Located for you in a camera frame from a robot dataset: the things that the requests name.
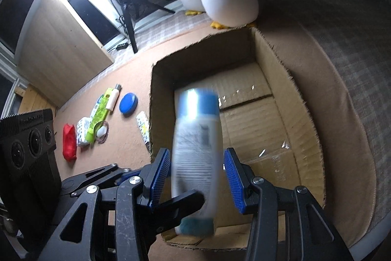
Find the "small white block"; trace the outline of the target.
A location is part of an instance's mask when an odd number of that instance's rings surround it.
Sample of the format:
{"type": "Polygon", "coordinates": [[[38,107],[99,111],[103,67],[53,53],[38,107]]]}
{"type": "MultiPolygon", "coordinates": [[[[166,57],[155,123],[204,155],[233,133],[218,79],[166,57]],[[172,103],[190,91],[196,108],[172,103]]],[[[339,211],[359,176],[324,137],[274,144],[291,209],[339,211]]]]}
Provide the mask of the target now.
{"type": "Polygon", "coordinates": [[[106,134],[107,134],[107,127],[106,127],[106,126],[101,126],[101,127],[97,130],[97,132],[96,132],[96,137],[97,137],[98,139],[102,139],[102,138],[104,138],[104,137],[106,136],[106,134]]]}

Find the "patterned tissue pack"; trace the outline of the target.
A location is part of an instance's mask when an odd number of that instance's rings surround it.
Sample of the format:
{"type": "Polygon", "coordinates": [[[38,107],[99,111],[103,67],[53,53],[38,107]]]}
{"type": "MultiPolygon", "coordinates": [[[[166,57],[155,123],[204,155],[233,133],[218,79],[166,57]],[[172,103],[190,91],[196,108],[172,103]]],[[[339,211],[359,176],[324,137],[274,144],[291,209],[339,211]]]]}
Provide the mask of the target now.
{"type": "Polygon", "coordinates": [[[77,122],[76,126],[76,145],[77,147],[83,148],[89,145],[89,140],[87,139],[87,133],[89,126],[91,124],[91,117],[83,117],[77,122]]]}

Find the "black tripod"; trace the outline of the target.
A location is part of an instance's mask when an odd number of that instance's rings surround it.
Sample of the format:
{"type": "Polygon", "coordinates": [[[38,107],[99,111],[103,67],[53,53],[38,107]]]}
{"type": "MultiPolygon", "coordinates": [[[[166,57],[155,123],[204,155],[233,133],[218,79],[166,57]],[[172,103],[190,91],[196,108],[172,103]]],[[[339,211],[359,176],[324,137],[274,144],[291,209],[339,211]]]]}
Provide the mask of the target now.
{"type": "Polygon", "coordinates": [[[129,40],[133,52],[138,52],[138,46],[135,38],[135,23],[142,19],[146,9],[154,11],[163,11],[168,14],[174,14],[175,11],[153,3],[149,0],[109,0],[118,14],[118,22],[123,27],[125,35],[129,40]]]}

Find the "white blue sachet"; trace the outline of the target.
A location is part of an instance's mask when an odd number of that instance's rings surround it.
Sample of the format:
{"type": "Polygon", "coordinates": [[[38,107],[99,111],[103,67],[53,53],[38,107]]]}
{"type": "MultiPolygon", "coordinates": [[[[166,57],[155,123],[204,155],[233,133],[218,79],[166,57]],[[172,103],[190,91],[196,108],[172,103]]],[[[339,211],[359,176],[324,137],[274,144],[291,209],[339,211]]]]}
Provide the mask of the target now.
{"type": "Polygon", "coordinates": [[[99,114],[102,110],[105,109],[104,102],[106,102],[106,98],[105,95],[102,94],[96,101],[95,105],[93,106],[93,109],[90,114],[90,117],[92,119],[96,116],[96,114],[99,114]]]}

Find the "white bottle blue cap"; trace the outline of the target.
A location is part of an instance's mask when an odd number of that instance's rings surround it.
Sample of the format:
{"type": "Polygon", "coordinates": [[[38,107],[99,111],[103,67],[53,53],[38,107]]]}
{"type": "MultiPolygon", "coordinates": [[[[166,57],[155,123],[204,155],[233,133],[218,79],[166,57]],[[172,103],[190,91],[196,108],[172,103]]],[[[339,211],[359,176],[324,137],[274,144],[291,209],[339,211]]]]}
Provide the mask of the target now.
{"type": "Polygon", "coordinates": [[[204,195],[202,208],[182,219],[179,235],[205,238],[215,233],[218,193],[223,171],[223,137],[216,93],[186,90],[179,96],[174,129],[171,194],[192,189],[204,195]]]}

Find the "green tube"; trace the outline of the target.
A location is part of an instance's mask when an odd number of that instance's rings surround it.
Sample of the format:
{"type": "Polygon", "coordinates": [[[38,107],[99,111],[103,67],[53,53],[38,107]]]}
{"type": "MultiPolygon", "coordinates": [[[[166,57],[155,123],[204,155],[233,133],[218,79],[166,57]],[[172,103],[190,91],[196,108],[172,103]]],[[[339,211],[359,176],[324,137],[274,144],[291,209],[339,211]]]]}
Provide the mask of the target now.
{"type": "Polygon", "coordinates": [[[96,125],[98,123],[104,121],[106,119],[106,117],[107,117],[107,114],[108,114],[109,110],[106,109],[106,105],[107,105],[107,101],[109,99],[111,91],[112,91],[112,88],[109,87],[104,92],[104,95],[105,95],[105,98],[106,98],[106,102],[104,102],[105,109],[102,110],[99,114],[96,114],[96,116],[91,121],[91,124],[90,124],[89,129],[88,129],[88,133],[87,133],[87,139],[89,140],[89,143],[93,143],[94,140],[95,140],[96,125]]]}

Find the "blue round container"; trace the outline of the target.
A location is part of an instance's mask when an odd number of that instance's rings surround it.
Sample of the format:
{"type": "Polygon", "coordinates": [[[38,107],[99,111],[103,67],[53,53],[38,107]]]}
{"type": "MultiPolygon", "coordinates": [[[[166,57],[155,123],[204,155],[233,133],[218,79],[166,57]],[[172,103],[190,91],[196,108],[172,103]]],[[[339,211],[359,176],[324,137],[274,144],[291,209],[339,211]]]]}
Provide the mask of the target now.
{"type": "Polygon", "coordinates": [[[138,105],[138,97],[134,93],[127,93],[123,96],[119,104],[119,110],[124,116],[134,113],[138,105]]]}

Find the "small pink bottle grey cap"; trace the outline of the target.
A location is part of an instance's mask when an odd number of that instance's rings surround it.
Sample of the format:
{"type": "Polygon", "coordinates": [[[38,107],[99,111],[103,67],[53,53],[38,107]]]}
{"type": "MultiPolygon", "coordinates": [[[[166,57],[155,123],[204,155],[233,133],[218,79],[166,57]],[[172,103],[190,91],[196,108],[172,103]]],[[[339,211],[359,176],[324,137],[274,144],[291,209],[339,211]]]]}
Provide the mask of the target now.
{"type": "Polygon", "coordinates": [[[121,92],[122,86],[118,83],[115,85],[115,87],[112,89],[109,99],[107,101],[106,109],[110,112],[113,112],[115,108],[115,104],[118,100],[119,94],[121,92]]]}

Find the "wooden cabinet panel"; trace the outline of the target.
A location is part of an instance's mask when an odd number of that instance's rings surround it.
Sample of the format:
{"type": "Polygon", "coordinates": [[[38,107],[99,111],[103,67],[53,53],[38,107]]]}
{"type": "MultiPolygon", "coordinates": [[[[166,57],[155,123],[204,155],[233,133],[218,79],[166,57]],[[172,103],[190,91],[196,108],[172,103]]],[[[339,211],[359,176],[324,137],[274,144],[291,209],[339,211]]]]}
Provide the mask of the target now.
{"type": "Polygon", "coordinates": [[[66,0],[42,0],[26,30],[18,72],[63,106],[114,59],[66,0]]]}

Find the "cardboard box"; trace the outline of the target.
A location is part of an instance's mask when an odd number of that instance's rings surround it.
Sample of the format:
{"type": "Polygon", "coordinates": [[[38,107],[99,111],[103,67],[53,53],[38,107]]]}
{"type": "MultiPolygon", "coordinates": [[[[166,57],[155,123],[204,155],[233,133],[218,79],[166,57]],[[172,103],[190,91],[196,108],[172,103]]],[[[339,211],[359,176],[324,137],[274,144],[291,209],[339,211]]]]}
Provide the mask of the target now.
{"type": "Polygon", "coordinates": [[[152,153],[171,148],[178,98],[207,88],[219,97],[223,146],[273,185],[304,185],[325,202],[323,154],[312,118],[288,70],[254,28],[199,32],[153,49],[152,153]]]}

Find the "black power strip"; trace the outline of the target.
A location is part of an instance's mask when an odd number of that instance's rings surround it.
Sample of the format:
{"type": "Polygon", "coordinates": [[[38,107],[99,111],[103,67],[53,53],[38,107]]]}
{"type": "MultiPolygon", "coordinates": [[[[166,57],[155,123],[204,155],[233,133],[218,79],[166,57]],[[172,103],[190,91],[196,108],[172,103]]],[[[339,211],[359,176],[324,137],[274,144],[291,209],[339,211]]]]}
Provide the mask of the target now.
{"type": "Polygon", "coordinates": [[[121,44],[118,44],[117,46],[116,46],[116,50],[124,50],[124,49],[126,49],[127,47],[129,46],[129,43],[128,42],[123,42],[123,43],[121,43],[121,44]]]}

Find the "red cloth pouch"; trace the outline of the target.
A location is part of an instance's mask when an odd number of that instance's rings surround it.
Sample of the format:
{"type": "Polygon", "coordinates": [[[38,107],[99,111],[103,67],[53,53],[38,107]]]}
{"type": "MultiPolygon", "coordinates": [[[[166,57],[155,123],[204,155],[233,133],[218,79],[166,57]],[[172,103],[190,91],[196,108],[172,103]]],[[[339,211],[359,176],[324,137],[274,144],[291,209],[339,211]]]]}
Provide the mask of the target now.
{"type": "Polygon", "coordinates": [[[62,133],[62,153],[67,162],[77,158],[76,129],[74,125],[65,124],[62,133]]]}

